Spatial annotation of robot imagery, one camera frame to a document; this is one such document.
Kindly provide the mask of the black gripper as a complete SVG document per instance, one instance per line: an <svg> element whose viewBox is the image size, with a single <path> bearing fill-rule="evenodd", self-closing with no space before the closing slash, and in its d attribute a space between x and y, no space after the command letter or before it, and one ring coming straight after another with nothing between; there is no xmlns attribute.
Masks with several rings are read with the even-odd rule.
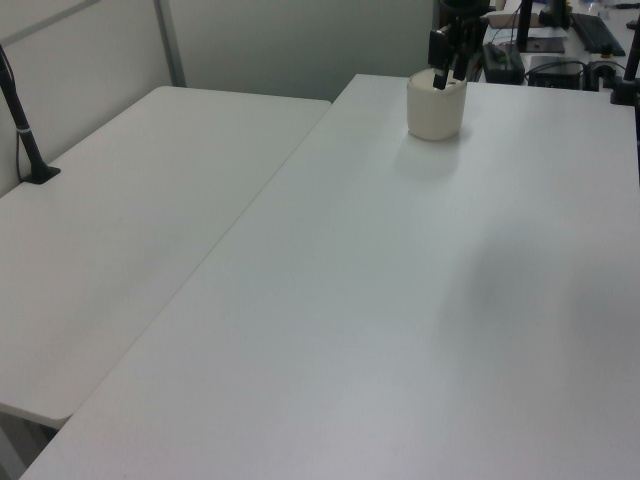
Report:
<svg viewBox="0 0 640 480"><path fill-rule="evenodd" d="M455 52L453 77L459 81L466 79L473 46L481 43L488 26L484 15L490 10L490 1L443 0L439 6L446 22L445 27L430 32L428 63L434 70L433 87L444 90L452 58L451 46Z"/></svg>

